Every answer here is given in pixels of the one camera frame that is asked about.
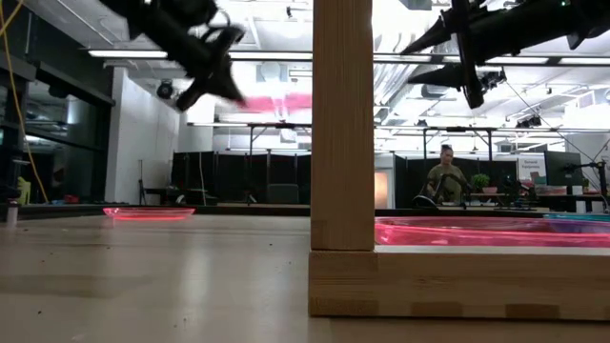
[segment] person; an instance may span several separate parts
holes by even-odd
[[[440,150],[440,164],[434,166],[430,169],[430,172],[428,172],[427,189],[431,198],[435,196],[438,183],[443,174],[453,174],[461,180],[466,181],[461,170],[452,164],[453,159],[454,150],[448,145],[443,145]],[[461,198],[461,186],[456,180],[449,177],[445,178],[443,187],[439,191],[441,194],[438,197],[438,203],[444,201],[459,203]]]

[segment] sign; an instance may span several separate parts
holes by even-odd
[[[532,180],[532,175],[546,176],[546,168],[544,167],[544,158],[520,158],[518,164],[518,179]]]

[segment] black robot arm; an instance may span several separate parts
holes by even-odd
[[[228,50],[244,35],[239,26],[211,28],[218,13],[214,0],[100,0],[128,21],[130,38],[146,34],[168,53],[168,59],[180,64],[193,79],[191,86],[178,96],[179,110],[190,108],[203,94],[218,95],[235,102],[244,98],[231,76]],[[210,34],[189,34],[195,26],[208,26]]]
[[[610,1],[607,0],[523,0],[511,9],[488,11],[478,3],[452,0],[452,8],[402,53],[413,53],[457,35],[459,85],[472,109],[483,104],[483,86],[475,77],[475,65],[562,36],[571,50],[585,39],[610,30]],[[427,83],[420,75],[418,82]]]

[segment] wooden beam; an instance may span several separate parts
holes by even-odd
[[[610,320],[607,250],[407,249],[311,252],[310,314]]]
[[[314,2],[314,250],[374,247],[372,7]]]

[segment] fluorescent light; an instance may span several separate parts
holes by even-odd
[[[430,55],[395,55],[376,53],[374,55],[375,63],[428,63],[432,59]]]
[[[89,50],[89,55],[102,58],[165,59],[168,57],[168,54],[161,50]]]
[[[459,63],[459,56],[445,56],[442,58],[444,63]]]
[[[610,65],[610,58],[582,58],[582,57],[566,57],[559,61],[563,64],[575,65]]]
[[[548,57],[521,57],[521,56],[501,56],[492,58],[487,61],[487,64],[497,65],[512,65],[512,64],[545,64],[548,62]]]
[[[375,126],[375,129],[379,129],[379,130],[409,130],[409,131],[423,131],[424,127],[401,127],[401,126],[386,126],[386,125],[377,125]]]
[[[246,123],[189,123],[190,126],[209,127],[209,128],[245,128]]]
[[[250,149],[248,148],[228,148],[227,151],[250,151]],[[260,149],[260,148],[253,148],[252,151],[277,151],[277,152],[310,152],[306,149],[282,149],[282,148],[277,148],[277,149],[273,149],[273,148],[269,148],[269,149]]]
[[[312,77],[313,75],[312,71],[288,71],[289,77]]]
[[[501,56],[492,58],[486,62],[490,65],[519,65],[519,64],[545,64],[548,57],[528,57],[528,56]],[[459,63],[459,56],[444,56],[443,63]]]
[[[523,129],[511,129],[511,128],[499,128],[500,132],[553,132],[554,129],[545,129],[545,128],[523,128]]]
[[[234,61],[305,61],[311,62],[312,52],[229,51]]]

